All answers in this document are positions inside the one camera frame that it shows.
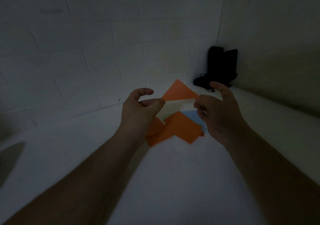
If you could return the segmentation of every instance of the pair of black boots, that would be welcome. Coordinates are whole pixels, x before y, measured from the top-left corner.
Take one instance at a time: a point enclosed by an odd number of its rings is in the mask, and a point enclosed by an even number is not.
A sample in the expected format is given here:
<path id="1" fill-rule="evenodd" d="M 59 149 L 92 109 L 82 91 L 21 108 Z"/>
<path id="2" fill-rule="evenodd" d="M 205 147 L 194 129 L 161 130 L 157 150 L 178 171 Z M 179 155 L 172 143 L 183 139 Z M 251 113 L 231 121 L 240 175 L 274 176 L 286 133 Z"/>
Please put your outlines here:
<path id="1" fill-rule="evenodd" d="M 228 50 L 223 52 L 222 47 L 212 46 L 208 51 L 208 72 L 200 74 L 200 77 L 193 81 L 193 85 L 212 89 L 209 85 L 211 81 L 220 82 L 231 87 L 230 82 L 237 77 L 237 56 L 238 50 Z"/>

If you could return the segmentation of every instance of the forearm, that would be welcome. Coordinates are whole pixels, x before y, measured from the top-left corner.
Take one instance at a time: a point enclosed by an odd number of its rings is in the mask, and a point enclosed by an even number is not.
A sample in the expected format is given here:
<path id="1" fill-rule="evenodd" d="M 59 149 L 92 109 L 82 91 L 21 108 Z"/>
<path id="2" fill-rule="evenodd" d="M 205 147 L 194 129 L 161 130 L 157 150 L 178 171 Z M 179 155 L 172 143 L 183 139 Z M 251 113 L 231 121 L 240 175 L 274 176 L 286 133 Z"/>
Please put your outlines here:
<path id="1" fill-rule="evenodd" d="M 319 224 L 320 188 L 251 129 L 225 145 L 272 224 Z"/>
<path id="2" fill-rule="evenodd" d="M 137 145 L 116 133 L 6 224 L 96 224 Z"/>

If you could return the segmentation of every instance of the hand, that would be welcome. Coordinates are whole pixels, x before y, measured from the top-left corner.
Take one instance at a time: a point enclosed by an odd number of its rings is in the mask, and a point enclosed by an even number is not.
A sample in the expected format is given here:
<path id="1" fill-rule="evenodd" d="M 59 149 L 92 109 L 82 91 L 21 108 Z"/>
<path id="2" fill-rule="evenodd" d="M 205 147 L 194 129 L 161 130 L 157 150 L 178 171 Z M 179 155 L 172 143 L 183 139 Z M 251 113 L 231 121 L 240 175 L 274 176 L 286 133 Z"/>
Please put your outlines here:
<path id="1" fill-rule="evenodd" d="M 144 140 L 156 114 L 166 103 L 162 98 L 148 99 L 139 102 L 144 95 L 153 94 L 152 89 L 142 88 L 134 90 L 123 104 L 121 124 L 117 133 L 127 141 L 137 144 Z"/>
<path id="2" fill-rule="evenodd" d="M 250 130 L 241 115 L 238 102 L 231 90 L 218 82 L 210 82 L 213 89 L 221 93 L 222 100 L 213 96 L 200 95 L 194 103 L 199 117 L 206 123 L 210 135 L 226 145 L 239 134 Z"/>

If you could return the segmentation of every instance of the person's right arm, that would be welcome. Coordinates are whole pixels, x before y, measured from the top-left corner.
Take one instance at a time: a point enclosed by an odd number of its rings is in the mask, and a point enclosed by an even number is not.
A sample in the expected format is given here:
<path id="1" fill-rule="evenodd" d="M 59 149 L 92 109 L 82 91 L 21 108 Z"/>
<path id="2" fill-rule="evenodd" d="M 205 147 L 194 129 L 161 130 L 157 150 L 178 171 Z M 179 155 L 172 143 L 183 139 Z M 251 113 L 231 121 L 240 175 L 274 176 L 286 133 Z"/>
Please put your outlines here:
<path id="1" fill-rule="evenodd" d="M 210 86 L 222 100 L 200 95 L 194 103 L 210 135 L 229 152 L 270 224 L 320 224 L 320 187 L 245 122 L 223 84 Z"/>

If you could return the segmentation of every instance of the white brick wall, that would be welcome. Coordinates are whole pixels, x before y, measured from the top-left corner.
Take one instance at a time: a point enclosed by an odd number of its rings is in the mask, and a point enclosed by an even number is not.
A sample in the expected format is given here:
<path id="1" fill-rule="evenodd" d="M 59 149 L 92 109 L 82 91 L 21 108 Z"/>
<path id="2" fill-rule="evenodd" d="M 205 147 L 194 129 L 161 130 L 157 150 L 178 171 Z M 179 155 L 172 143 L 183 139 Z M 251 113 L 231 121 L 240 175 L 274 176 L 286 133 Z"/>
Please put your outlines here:
<path id="1" fill-rule="evenodd" d="M 0 0 L 0 133 L 205 72 L 223 0 Z"/>

